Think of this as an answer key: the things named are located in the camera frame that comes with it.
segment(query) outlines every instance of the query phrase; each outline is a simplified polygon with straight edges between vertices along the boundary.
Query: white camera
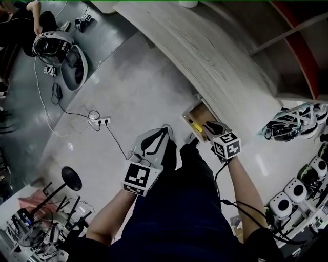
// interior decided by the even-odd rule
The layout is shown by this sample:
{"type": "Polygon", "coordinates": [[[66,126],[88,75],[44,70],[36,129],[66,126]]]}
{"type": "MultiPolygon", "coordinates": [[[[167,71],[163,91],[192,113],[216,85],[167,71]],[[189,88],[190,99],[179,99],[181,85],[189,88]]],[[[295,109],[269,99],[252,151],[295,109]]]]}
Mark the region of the white camera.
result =
{"type": "Polygon", "coordinates": [[[292,213],[293,205],[290,198],[285,192],[278,193],[274,198],[271,199],[270,203],[271,210],[281,220],[292,213]]]}
{"type": "Polygon", "coordinates": [[[319,179],[323,178],[327,174],[327,164],[320,158],[315,157],[310,162],[310,167],[317,171],[319,179]]]}
{"type": "Polygon", "coordinates": [[[293,178],[283,191],[291,199],[293,204],[301,203],[308,193],[304,184],[297,178],[293,178]]]}

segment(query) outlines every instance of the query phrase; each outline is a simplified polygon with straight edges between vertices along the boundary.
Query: person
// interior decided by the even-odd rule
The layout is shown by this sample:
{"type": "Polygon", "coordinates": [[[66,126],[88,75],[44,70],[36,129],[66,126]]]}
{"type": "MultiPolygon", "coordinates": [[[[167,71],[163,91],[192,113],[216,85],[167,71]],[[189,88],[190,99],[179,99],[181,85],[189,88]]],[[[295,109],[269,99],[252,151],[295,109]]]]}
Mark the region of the person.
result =
{"type": "MultiPolygon", "coordinates": [[[[69,22],[66,22],[61,30],[65,31],[69,22]]],[[[35,56],[32,51],[36,36],[44,32],[56,31],[58,25],[54,15],[50,11],[41,14],[41,2],[33,1],[25,4],[19,2],[16,13],[0,10],[0,47],[18,44],[28,56],[35,56]]]]}
{"type": "MultiPolygon", "coordinates": [[[[169,140],[163,172],[146,196],[121,190],[92,220],[86,237],[78,238],[68,261],[281,261],[265,218],[238,203],[264,228],[239,212],[244,244],[233,235],[221,212],[213,173],[200,156],[197,138],[180,150],[182,167],[176,169],[176,145],[169,140]],[[112,241],[133,205],[121,239],[112,241]]],[[[234,157],[228,164],[237,201],[264,211],[261,197],[234,157]]]]}

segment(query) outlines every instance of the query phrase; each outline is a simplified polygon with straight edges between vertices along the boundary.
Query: person's arm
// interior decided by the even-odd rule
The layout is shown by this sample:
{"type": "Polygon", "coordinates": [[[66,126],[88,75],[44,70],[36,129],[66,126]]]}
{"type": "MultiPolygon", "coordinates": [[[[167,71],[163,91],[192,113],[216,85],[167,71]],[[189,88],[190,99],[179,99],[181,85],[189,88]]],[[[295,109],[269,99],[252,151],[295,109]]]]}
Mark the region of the person's arm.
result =
{"type": "Polygon", "coordinates": [[[36,35],[42,33],[42,26],[40,26],[41,3],[40,1],[29,2],[26,10],[32,11],[34,18],[34,32],[36,35]]]}
{"type": "Polygon", "coordinates": [[[136,197],[121,190],[91,221],[86,237],[109,246],[136,197]]]}
{"type": "MultiPolygon", "coordinates": [[[[228,168],[235,189],[236,201],[244,202],[264,214],[264,205],[262,199],[239,159],[234,157],[228,164],[228,168]]],[[[243,204],[237,203],[237,205],[245,210],[261,225],[268,227],[265,218],[261,214],[243,204]]],[[[242,211],[239,210],[238,212],[242,221],[244,241],[246,241],[247,238],[260,227],[256,225],[242,211]]]]}

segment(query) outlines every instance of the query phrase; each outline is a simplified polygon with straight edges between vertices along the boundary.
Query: white floor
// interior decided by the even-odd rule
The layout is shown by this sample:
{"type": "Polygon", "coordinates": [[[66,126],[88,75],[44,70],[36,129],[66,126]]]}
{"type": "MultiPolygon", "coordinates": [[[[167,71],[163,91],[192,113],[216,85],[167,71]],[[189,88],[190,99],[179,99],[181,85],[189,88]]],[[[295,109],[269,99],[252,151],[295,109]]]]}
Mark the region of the white floor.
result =
{"type": "MultiPolygon", "coordinates": [[[[138,135],[163,124],[172,126],[180,149],[190,133],[181,114],[195,102],[193,92],[182,73],[158,48],[151,49],[138,33],[100,66],[71,102],[68,111],[87,114],[97,109],[102,117],[110,116],[110,128],[125,153],[138,135]]],[[[65,189],[61,195],[79,194],[98,212],[120,190],[124,157],[104,126],[99,132],[90,128],[83,135],[76,135],[87,127],[86,119],[63,115],[56,131],[72,135],[51,136],[36,177],[52,181],[56,188],[62,184],[61,169],[72,167],[81,177],[82,190],[65,189]]],[[[313,139],[280,143],[255,137],[243,147],[239,158],[267,203],[316,155],[319,147],[314,145],[313,139]]],[[[201,144],[199,151],[216,173],[221,164],[210,151],[210,145],[201,144]]],[[[234,191],[227,168],[219,175],[218,185],[222,198],[233,201],[234,191]]],[[[237,215],[233,207],[223,205],[222,210],[227,219],[237,215]]]]}

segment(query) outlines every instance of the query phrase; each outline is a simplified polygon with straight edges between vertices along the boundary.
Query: pink cloth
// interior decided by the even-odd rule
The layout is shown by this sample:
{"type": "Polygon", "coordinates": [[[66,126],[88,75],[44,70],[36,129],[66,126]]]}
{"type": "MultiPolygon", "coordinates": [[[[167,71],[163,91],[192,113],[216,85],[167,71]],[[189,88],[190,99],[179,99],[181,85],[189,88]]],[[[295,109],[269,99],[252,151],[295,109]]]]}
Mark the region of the pink cloth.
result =
{"type": "MultiPolygon", "coordinates": [[[[29,213],[31,213],[38,204],[42,203],[47,197],[42,192],[41,189],[33,193],[27,198],[18,198],[20,208],[25,208],[29,213]]],[[[52,201],[48,201],[36,214],[35,216],[39,219],[45,214],[50,213],[50,210],[54,213],[57,210],[57,205],[52,201]]]]}

